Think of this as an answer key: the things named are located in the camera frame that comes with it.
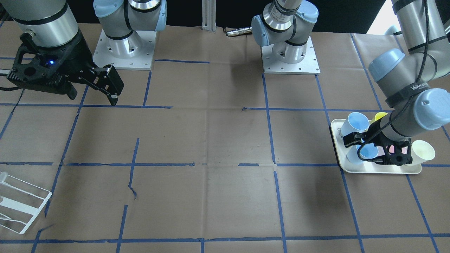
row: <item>cup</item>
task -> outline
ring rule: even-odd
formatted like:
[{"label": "cup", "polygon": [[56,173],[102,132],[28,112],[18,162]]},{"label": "cup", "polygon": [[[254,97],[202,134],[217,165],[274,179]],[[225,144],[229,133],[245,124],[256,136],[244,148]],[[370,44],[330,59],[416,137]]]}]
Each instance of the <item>cup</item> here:
[{"label": "cup", "polygon": [[[362,164],[364,163],[363,160],[361,160],[358,157],[358,149],[360,148],[361,145],[354,145],[350,148],[350,151],[348,151],[347,153],[347,159],[352,163],[352,164]],[[365,145],[362,149],[361,149],[361,157],[365,158],[365,159],[372,159],[378,156],[378,148],[375,147],[375,145],[373,145],[373,143],[367,144]]]},{"label": "cup", "polygon": [[429,160],[433,160],[436,156],[434,148],[424,140],[415,140],[411,145],[411,157],[413,162],[405,164],[407,166],[417,165]]},{"label": "cup", "polygon": [[353,132],[364,132],[369,128],[369,120],[362,113],[353,112],[350,113],[341,127],[340,133],[342,136],[346,136]]},{"label": "cup", "polygon": [[370,121],[370,124],[374,123],[375,121],[381,119],[382,117],[386,116],[387,113],[385,112],[379,112],[377,114],[375,114],[374,118]]}]

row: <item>yellow cup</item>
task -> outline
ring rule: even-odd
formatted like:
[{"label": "yellow cup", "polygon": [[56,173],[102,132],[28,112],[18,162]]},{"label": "yellow cup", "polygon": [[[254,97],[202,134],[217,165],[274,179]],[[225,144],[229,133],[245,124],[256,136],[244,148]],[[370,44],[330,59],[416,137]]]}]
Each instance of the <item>yellow cup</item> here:
[{"label": "yellow cup", "polygon": [[370,124],[374,123],[375,121],[381,119],[382,117],[386,116],[387,113],[385,112],[379,112],[377,114],[375,114],[375,117],[370,121]]}]

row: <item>light blue cap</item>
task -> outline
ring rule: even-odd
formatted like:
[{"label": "light blue cap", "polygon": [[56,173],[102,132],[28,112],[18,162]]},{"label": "light blue cap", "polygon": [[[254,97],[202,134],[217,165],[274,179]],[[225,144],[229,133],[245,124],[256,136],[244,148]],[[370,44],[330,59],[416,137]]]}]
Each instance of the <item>light blue cap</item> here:
[{"label": "light blue cap", "polygon": [[259,46],[268,46],[269,38],[267,37],[266,26],[261,20],[261,16],[257,15],[252,19],[252,33],[256,43]]},{"label": "light blue cap", "polygon": [[370,74],[375,81],[381,80],[391,70],[398,65],[398,63],[405,57],[405,54],[398,49],[391,49],[382,55],[378,56],[369,65]]},{"label": "light blue cap", "polygon": [[166,20],[167,20],[167,4],[166,0],[161,1],[161,10],[159,12],[158,23],[156,23],[156,32],[163,31],[166,28]]},{"label": "light blue cap", "polygon": [[95,15],[104,18],[115,12],[122,4],[123,1],[120,0],[94,0]]},{"label": "light blue cap", "polygon": [[303,1],[295,14],[306,22],[315,24],[319,16],[319,11],[312,3]]},{"label": "light blue cap", "polygon": [[414,118],[427,130],[435,130],[450,122],[450,93],[429,89],[419,94],[414,104]]}]

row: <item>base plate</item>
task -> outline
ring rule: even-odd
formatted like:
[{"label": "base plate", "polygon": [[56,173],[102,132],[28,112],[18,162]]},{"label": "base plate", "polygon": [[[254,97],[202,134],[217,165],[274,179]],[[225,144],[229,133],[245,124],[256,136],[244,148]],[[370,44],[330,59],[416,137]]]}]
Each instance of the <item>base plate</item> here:
[{"label": "base plate", "polygon": [[315,55],[311,37],[306,43],[304,59],[296,64],[284,63],[277,60],[272,54],[274,45],[261,47],[262,65],[265,74],[289,74],[289,75],[315,75],[320,73],[319,63]]},{"label": "base plate", "polygon": [[353,164],[347,159],[347,152],[350,148],[344,146],[344,141],[339,135],[339,129],[344,124],[345,119],[335,119],[331,122],[331,134],[333,137],[334,147],[337,153],[339,166],[348,173],[384,173],[384,174],[419,174],[422,171],[422,165],[412,166],[396,166],[396,165],[379,165],[371,162],[363,164]]},{"label": "base plate", "polygon": [[109,52],[107,47],[108,40],[105,32],[102,30],[93,56],[94,63],[99,67],[112,64],[116,69],[151,70],[157,32],[137,31],[137,33],[143,40],[143,47],[140,49],[141,53],[131,58],[117,58]]}]

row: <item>white tray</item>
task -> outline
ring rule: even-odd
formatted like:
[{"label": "white tray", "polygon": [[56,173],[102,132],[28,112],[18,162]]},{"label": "white tray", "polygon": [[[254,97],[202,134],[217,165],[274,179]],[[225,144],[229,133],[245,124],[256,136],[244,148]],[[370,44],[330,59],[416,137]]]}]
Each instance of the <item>white tray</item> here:
[{"label": "white tray", "polygon": [[331,122],[331,134],[333,137],[334,147],[337,153],[339,166],[348,173],[383,173],[383,174],[419,174],[422,171],[422,165],[413,166],[396,166],[396,165],[379,165],[372,162],[364,162],[363,164],[353,164],[347,159],[347,152],[350,148],[344,146],[344,141],[339,135],[339,129],[344,124],[344,119],[335,119]]}]

